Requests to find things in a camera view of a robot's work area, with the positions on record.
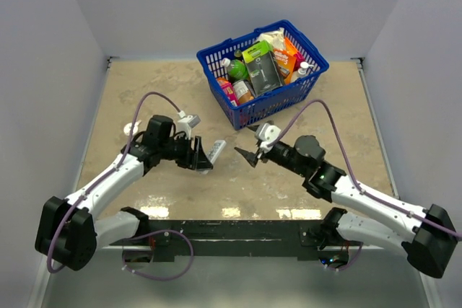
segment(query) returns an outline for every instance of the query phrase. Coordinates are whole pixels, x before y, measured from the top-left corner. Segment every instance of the white bottle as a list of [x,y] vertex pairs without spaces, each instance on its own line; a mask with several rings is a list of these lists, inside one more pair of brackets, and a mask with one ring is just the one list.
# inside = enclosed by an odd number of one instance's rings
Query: white bottle
[[314,67],[314,65],[310,65],[306,61],[300,63],[300,67],[298,68],[298,70],[294,71],[294,73],[290,77],[290,83],[295,82],[298,79],[301,79],[302,77],[305,77],[308,74],[308,68],[312,67]]

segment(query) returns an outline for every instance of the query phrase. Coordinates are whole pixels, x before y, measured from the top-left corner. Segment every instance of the plastic basket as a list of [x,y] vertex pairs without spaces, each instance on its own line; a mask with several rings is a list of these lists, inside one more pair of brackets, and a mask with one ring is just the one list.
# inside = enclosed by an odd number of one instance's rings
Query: plastic basket
[[[237,49],[245,50],[252,46],[262,32],[270,32],[280,27],[284,28],[285,36],[292,41],[305,57],[305,60],[314,67],[308,70],[306,77],[298,79],[294,83],[267,92],[243,105],[233,106],[216,80],[217,77],[227,77],[226,70],[220,66],[219,62],[223,58],[233,59],[234,51]],[[197,53],[197,59],[201,62],[212,94],[236,130],[303,101],[318,77],[329,68],[328,62],[318,52],[318,49],[287,20],[257,28],[251,34],[237,39],[227,39],[218,45],[200,50]]]

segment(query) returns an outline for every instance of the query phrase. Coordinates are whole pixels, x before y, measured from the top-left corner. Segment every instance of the remote control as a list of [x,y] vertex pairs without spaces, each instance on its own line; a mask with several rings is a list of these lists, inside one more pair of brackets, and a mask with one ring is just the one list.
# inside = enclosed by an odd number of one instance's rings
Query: remote control
[[[220,155],[220,153],[223,151],[223,149],[226,147],[226,141],[225,140],[216,140],[214,145],[212,146],[212,149],[210,149],[210,152],[207,153],[207,158],[210,160],[212,164],[214,164]],[[209,173],[210,170],[204,170],[201,171],[201,174],[206,175]]]

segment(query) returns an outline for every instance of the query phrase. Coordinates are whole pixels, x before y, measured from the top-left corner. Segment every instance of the white wall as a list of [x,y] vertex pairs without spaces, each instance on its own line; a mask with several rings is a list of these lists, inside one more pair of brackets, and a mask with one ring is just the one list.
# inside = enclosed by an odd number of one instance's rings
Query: white wall
[[[366,81],[399,194],[445,207],[462,231],[462,0],[399,0],[367,54]],[[462,247],[439,283],[462,302]]]
[[288,19],[329,58],[364,56],[397,0],[77,0],[105,53],[178,57]]
[[41,208],[73,188],[105,59],[76,0],[0,4],[0,305],[25,307]]

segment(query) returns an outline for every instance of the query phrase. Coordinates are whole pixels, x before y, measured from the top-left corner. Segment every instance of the beige table surface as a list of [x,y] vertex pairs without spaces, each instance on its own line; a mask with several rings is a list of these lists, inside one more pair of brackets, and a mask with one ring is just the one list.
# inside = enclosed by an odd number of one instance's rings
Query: beige table surface
[[[187,114],[198,114],[193,130],[202,136],[207,152],[223,138],[227,147],[208,175],[161,162],[135,182],[102,213],[113,215],[132,206],[151,218],[170,219],[321,219],[332,205],[312,198],[301,186],[302,178],[275,164],[252,169],[233,149],[253,150],[256,140],[247,129],[235,131],[209,90],[197,61],[114,61],[110,67],[97,120],[84,161],[79,187],[105,169],[126,142],[123,127],[131,122],[140,97],[148,91],[166,94]],[[309,99],[321,98],[334,115],[357,178],[391,194],[391,186],[375,134],[356,63],[331,62]],[[269,119],[283,128],[305,102]],[[141,109],[142,130],[151,115],[176,120],[174,109],[159,97],[149,97]],[[313,134],[326,151],[326,160],[346,168],[327,114],[320,105],[309,107],[284,137],[293,144],[298,136]]]

